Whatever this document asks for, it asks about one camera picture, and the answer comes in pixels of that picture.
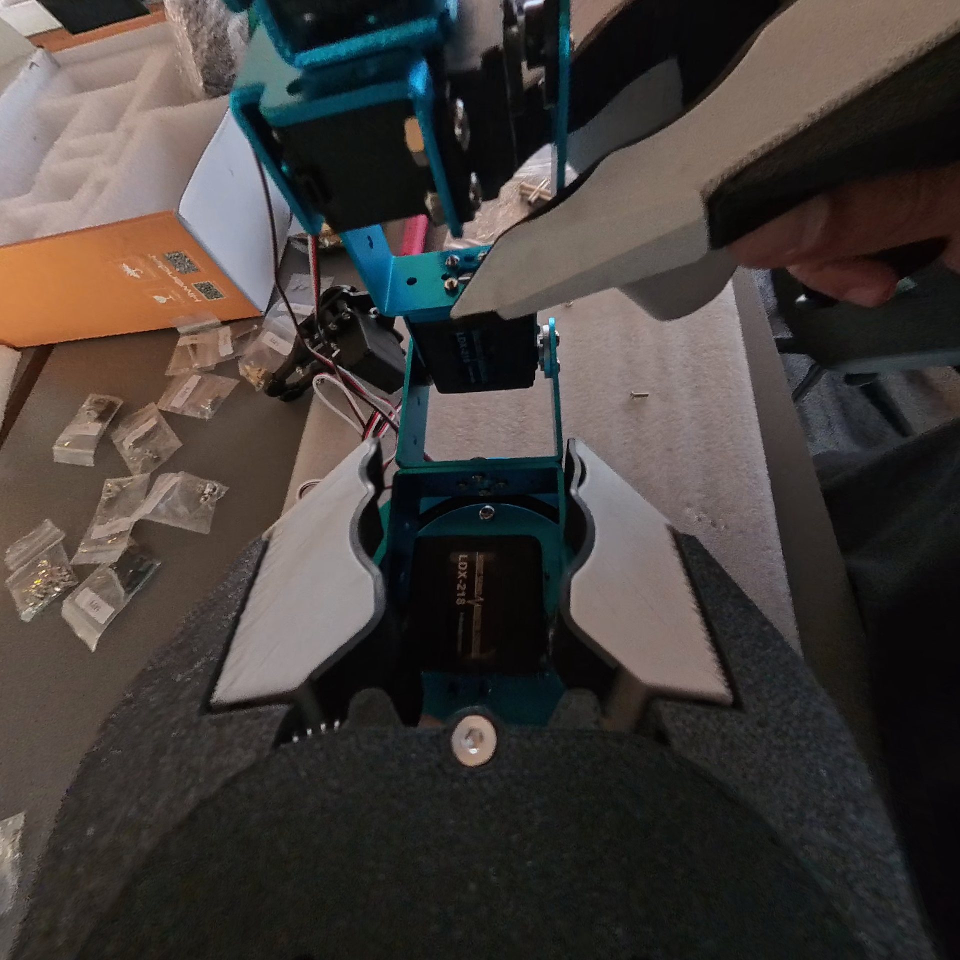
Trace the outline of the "pile of clear parts bags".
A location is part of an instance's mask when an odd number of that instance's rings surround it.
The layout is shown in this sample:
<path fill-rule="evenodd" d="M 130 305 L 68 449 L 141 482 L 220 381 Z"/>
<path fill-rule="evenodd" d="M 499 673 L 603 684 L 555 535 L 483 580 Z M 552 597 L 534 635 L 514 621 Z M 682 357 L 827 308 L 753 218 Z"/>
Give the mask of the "pile of clear parts bags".
<path fill-rule="evenodd" d="M 237 371 L 252 323 L 54 349 L 2 447 L 2 655 L 165 638 L 280 512 L 306 402 Z"/>

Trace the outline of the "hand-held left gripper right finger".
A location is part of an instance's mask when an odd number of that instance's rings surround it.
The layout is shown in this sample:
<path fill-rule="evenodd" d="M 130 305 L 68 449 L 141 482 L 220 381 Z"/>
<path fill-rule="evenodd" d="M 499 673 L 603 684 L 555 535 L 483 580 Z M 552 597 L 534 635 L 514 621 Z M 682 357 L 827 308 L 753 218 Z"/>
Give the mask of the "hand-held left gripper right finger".
<path fill-rule="evenodd" d="M 570 438 L 570 520 L 582 518 L 560 599 L 566 626 L 614 667 L 604 707 L 656 698 L 730 707 L 734 694 L 666 518 Z"/>

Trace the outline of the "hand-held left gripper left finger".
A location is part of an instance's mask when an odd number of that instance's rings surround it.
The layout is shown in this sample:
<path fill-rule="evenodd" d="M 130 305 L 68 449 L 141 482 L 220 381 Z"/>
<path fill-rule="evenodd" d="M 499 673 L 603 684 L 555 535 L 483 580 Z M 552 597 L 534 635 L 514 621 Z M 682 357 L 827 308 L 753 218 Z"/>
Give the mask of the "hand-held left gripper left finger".
<path fill-rule="evenodd" d="M 378 626 L 384 538 L 380 441 L 369 438 L 276 522 L 210 707 L 289 703 Z"/>

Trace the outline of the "large white cardboard box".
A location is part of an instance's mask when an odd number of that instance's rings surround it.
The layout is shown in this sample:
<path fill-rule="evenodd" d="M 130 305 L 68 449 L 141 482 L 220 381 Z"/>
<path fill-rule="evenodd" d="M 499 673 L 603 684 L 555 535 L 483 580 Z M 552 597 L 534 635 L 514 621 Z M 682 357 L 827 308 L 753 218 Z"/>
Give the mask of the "large white cardboard box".
<path fill-rule="evenodd" d="M 174 28 L 108 28 L 6 65 L 2 344 L 253 318 L 291 213 L 229 99 L 191 90 Z"/>

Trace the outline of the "white foam mat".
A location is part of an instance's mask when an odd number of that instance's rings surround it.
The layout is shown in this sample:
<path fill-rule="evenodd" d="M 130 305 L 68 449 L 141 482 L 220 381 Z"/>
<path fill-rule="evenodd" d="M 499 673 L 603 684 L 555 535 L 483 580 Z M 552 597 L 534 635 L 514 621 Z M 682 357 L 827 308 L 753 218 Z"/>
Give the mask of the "white foam mat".
<path fill-rule="evenodd" d="M 649 317 L 606 291 L 541 314 L 556 319 L 564 437 L 583 440 L 681 532 L 695 536 L 799 652 L 771 482 L 733 287 L 694 314 Z M 528 390 L 430 391 L 434 460 L 554 451 L 550 382 Z M 649 392 L 631 399 L 630 390 Z M 316 399 L 282 508 L 359 444 Z"/>

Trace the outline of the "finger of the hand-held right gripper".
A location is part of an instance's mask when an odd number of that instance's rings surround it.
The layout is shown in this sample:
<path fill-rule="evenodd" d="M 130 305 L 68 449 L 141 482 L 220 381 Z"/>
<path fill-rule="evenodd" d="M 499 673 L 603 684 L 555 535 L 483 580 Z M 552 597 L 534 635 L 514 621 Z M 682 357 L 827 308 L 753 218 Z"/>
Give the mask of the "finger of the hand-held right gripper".
<path fill-rule="evenodd" d="M 607 155 L 666 135 L 666 156 L 695 148 L 747 157 L 750 115 L 764 87 L 777 86 L 777 42 L 758 37 L 785 2 L 572 2 L 568 157 L 581 174 Z"/>
<path fill-rule="evenodd" d="M 735 270 L 712 248 L 708 202 L 718 186 L 833 114 L 958 112 L 957 1 L 793 2 L 741 66 L 776 42 L 762 113 L 751 113 L 749 155 L 695 148 L 666 155 L 677 125 L 616 150 L 543 212 L 501 234 L 452 309 L 505 319 L 618 288 L 661 320 L 712 300 Z"/>

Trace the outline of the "person's right hand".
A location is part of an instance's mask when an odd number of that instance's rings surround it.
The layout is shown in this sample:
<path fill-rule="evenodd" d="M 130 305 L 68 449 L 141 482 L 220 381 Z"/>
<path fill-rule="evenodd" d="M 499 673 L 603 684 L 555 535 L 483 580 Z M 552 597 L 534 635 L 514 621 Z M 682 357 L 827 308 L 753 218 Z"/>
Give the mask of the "person's right hand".
<path fill-rule="evenodd" d="M 907 244 L 944 239 L 941 262 L 959 272 L 959 164 L 856 181 L 763 224 L 730 245 L 754 269 L 787 269 L 838 301 L 879 306 L 898 275 L 873 258 Z"/>

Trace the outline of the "crumpled bubble wrap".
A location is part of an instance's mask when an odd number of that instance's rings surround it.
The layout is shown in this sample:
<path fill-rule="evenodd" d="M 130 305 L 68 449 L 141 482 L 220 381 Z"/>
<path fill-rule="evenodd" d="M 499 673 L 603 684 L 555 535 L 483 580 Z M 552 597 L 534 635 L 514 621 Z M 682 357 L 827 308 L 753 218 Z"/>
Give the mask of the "crumpled bubble wrap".
<path fill-rule="evenodd" d="M 164 1 L 163 8 L 186 90 L 194 99 L 229 94 L 249 43 L 246 12 L 221 1 Z"/>

